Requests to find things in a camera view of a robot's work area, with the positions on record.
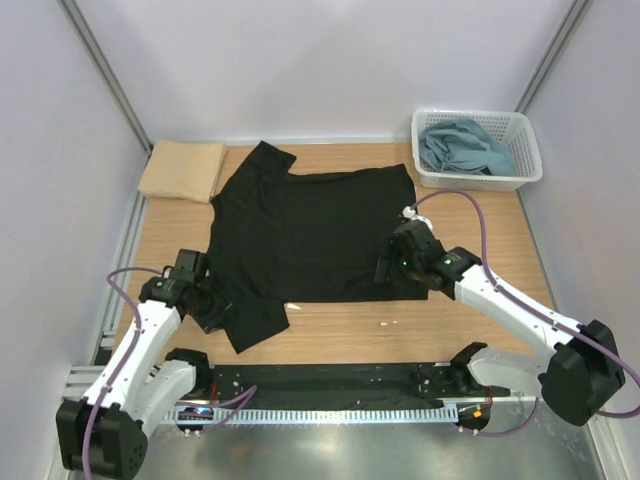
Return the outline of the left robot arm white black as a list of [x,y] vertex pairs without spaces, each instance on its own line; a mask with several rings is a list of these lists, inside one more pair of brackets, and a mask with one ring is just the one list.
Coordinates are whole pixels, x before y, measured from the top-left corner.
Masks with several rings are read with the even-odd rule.
[[203,282],[154,277],[143,286],[131,305],[133,321],[102,373],[56,412],[65,469],[86,478],[137,475],[165,415],[184,398],[204,398],[213,382],[204,352],[175,349],[161,365],[155,361],[185,317],[209,320],[222,304]]

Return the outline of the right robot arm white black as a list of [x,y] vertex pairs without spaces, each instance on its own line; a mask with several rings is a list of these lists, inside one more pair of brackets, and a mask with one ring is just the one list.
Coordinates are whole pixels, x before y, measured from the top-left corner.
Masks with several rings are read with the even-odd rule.
[[599,321],[587,325],[558,313],[550,322],[542,306],[508,284],[495,282],[482,260],[468,250],[445,250],[439,241],[394,234],[381,248],[379,283],[415,280],[455,302],[483,313],[517,335],[530,354],[503,351],[473,342],[450,361],[450,381],[459,394],[501,387],[544,400],[562,420],[582,426],[625,384],[614,360],[611,330]]

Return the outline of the black t shirt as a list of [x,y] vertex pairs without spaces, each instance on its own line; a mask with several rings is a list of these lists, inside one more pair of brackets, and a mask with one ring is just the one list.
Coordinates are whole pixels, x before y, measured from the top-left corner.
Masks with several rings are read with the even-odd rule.
[[406,167],[294,175],[295,160],[260,142],[212,200],[207,256],[223,302],[214,320],[238,353],[288,328],[287,302],[427,297],[398,270],[374,279],[383,245],[416,200]]

